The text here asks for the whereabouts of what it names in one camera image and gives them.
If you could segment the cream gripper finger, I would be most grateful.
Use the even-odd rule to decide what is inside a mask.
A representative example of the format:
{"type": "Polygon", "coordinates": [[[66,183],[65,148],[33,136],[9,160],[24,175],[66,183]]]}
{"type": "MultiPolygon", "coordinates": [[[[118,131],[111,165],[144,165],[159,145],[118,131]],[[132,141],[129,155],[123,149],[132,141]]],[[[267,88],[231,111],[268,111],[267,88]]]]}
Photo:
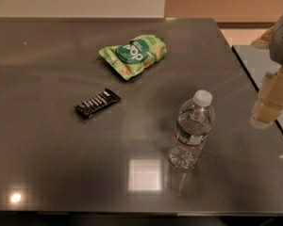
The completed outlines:
{"type": "Polygon", "coordinates": [[[265,73],[250,118],[255,129],[265,129],[283,112],[283,66],[276,73],[265,73]]]}

